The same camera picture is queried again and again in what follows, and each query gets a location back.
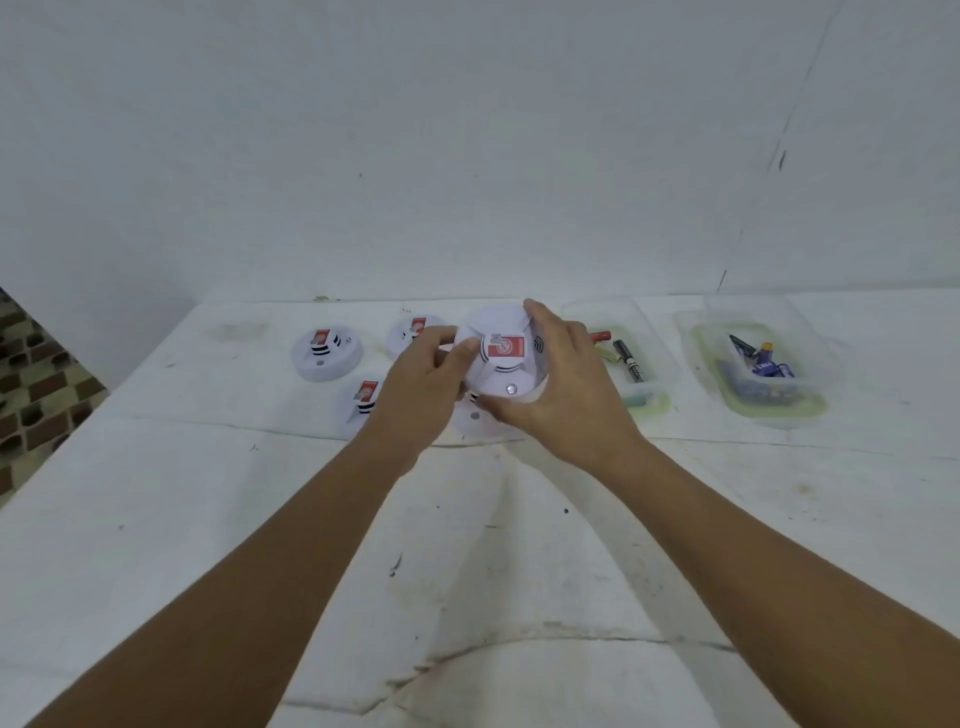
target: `tiled floor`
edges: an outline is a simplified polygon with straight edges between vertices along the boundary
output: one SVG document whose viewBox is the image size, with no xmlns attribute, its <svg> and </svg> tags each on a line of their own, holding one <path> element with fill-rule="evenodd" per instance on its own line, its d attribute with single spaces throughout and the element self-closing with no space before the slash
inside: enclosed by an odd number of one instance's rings
<svg viewBox="0 0 960 728">
<path fill-rule="evenodd" d="M 107 394 L 0 291 L 0 507 Z"/>
</svg>

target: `left hand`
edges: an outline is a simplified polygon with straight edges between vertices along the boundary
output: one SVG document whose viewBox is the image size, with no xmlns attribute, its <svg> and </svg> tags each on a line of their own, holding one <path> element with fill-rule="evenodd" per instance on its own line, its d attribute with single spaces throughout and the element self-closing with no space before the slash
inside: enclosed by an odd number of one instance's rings
<svg viewBox="0 0 960 728">
<path fill-rule="evenodd" d="M 456 327 L 420 332 L 391 367 L 370 420 L 356 437 L 365 447 L 395 456 L 407 471 L 444 431 L 467 369 L 480 351 L 476 338 L 442 351 L 440 345 L 451 344 L 456 332 Z"/>
</svg>

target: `right hand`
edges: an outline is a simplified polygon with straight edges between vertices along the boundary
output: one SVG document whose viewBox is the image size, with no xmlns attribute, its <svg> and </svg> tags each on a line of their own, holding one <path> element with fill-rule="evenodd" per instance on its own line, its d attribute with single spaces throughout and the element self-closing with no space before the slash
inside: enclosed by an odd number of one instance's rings
<svg viewBox="0 0 960 728">
<path fill-rule="evenodd" d="M 478 404 L 497 420 L 540 440 L 554 455 L 595 477 L 647 441 L 636 429 L 587 327 L 564 321 L 542 303 L 523 302 L 540 325 L 549 375 L 540 398 L 518 402 L 482 396 Z"/>
</svg>

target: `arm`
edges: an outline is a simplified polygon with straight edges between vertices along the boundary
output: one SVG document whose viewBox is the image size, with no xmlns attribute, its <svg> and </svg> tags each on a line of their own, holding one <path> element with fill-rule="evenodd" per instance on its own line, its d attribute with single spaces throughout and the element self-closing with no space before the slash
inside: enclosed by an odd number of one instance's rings
<svg viewBox="0 0 960 728">
<path fill-rule="evenodd" d="M 960 641 L 670 460 L 636 430 L 584 326 L 527 308 L 551 357 L 547 386 L 536 402 L 480 403 L 623 501 L 799 723 L 955 724 Z"/>
<path fill-rule="evenodd" d="M 31 726 L 266 725 L 384 498 L 450 419 L 478 351 L 444 360 L 455 331 L 424 329 L 360 434 Z"/>
</svg>

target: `forearm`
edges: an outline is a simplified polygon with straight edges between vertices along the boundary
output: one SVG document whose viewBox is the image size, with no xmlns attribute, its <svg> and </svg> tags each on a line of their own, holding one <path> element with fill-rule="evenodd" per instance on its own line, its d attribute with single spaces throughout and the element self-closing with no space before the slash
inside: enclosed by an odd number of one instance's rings
<svg viewBox="0 0 960 728">
<path fill-rule="evenodd" d="M 359 441 L 344 448 L 31 725 L 265 725 L 404 472 L 389 455 L 371 460 L 371 451 Z"/>
<path fill-rule="evenodd" d="M 802 725 L 941 725 L 960 642 L 782 536 L 644 443 L 600 478 Z"/>
</svg>

